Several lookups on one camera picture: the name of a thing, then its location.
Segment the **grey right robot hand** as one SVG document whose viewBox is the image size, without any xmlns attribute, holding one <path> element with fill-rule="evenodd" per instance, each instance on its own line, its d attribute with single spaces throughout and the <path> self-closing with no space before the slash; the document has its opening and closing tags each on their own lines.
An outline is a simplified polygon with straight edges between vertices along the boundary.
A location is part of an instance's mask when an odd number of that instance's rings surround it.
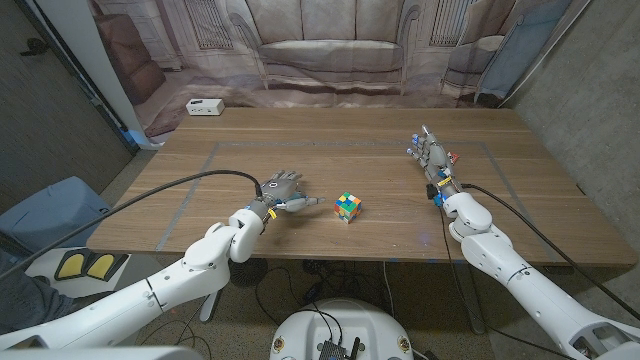
<svg viewBox="0 0 640 360">
<path fill-rule="evenodd" d="M 424 169 L 428 180 L 427 197 L 436 206 L 442 207 L 449 197 L 461 192 L 462 186 L 455 178 L 451 159 L 425 124 L 421 134 L 412 135 L 412 147 L 407 153 Z"/>
</svg>

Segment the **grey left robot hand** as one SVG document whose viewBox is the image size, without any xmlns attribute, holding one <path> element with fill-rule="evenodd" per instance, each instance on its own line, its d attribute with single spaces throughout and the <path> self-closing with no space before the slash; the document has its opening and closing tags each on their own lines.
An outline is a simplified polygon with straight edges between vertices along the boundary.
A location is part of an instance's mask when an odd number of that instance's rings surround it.
<svg viewBox="0 0 640 360">
<path fill-rule="evenodd" d="M 324 202 L 324 197 L 309 197 L 298 189 L 298 180 L 301 177 L 302 174 L 296 171 L 276 172 L 261 184 L 262 196 L 252 200 L 247 209 L 264 218 L 269 210 L 294 213 Z"/>
</svg>

